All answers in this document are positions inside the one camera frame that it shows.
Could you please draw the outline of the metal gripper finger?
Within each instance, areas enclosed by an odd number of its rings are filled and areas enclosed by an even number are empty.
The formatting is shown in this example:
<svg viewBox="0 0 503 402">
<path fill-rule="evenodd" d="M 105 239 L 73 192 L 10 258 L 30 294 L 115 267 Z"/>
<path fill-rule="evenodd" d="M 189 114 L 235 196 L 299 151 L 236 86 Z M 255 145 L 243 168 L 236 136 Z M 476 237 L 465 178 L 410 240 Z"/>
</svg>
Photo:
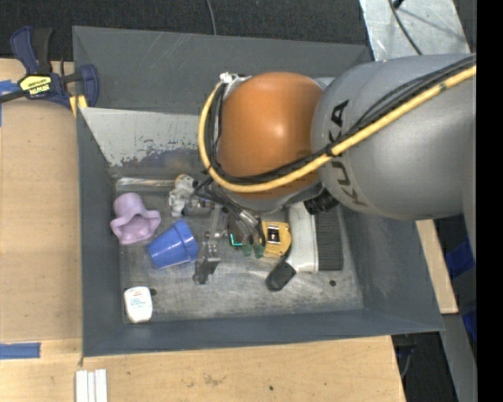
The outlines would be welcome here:
<svg viewBox="0 0 503 402">
<path fill-rule="evenodd" d="M 203 247 L 194 265 L 193 281 L 196 285 L 204 285 L 209 278 L 210 274 L 210 259 L 208 249 Z"/>
<path fill-rule="evenodd" d="M 207 274 L 212 275 L 215 273 L 217 266 L 220 264 L 221 257 L 219 245 L 217 243 L 207 244 Z"/>
</svg>

